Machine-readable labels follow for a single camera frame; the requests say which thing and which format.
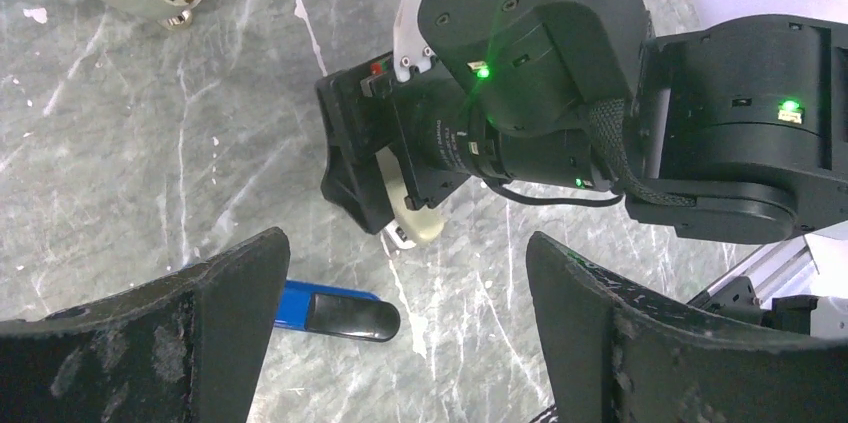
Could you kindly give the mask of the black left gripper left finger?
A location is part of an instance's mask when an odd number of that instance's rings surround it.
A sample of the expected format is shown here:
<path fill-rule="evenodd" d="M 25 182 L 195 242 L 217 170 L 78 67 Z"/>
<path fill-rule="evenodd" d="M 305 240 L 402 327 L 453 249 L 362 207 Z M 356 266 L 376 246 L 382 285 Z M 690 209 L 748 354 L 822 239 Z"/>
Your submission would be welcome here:
<path fill-rule="evenodd" d="M 211 259 L 1 325 L 5 422 L 243 422 L 290 245 L 269 228 Z"/>

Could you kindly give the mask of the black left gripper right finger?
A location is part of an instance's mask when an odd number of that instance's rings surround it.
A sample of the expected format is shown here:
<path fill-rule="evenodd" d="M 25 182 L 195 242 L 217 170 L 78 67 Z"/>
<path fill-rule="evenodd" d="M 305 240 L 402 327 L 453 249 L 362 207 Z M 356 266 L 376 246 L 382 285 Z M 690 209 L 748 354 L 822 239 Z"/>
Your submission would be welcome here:
<path fill-rule="evenodd" d="M 543 422 L 843 422 L 847 302 L 758 301 L 744 274 L 682 303 L 545 233 L 526 251 L 554 402 Z"/>

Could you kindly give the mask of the aluminium frame rail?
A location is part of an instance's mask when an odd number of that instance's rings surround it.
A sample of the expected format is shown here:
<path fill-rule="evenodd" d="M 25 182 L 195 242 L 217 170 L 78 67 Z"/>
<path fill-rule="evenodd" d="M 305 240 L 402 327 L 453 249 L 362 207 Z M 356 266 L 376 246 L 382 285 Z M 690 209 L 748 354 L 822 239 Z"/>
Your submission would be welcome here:
<path fill-rule="evenodd" d="M 847 242 L 803 237 L 760 247 L 689 301 L 745 323 L 847 341 Z"/>

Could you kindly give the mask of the blue black stapler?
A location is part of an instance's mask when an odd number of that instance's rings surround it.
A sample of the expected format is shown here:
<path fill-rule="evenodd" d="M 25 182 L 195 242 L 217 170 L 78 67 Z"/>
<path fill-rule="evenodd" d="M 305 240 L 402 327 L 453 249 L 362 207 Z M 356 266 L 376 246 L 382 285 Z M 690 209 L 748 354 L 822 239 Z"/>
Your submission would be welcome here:
<path fill-rule="evenodd" d="M 275 315 L 276 328 L 384 343 L 401 326 L 398 309 L 373 293 L 288 280 Z"/>

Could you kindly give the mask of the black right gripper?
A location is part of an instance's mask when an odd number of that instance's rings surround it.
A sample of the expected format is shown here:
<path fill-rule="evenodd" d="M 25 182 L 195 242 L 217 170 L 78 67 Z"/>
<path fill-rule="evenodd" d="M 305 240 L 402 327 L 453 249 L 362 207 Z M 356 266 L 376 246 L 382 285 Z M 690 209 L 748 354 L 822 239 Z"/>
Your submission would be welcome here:
<path fill-rule="evenodd" d="M 399 166 L 400 205 L 434 209 L 470 177 L 504 183 L 496 131 L 439 60 L 406 83 L 386 53 L 316 83 L 327 144 L 323 198 L 367 234 L 394 220 L 378 164 L 386 150 Z"/>

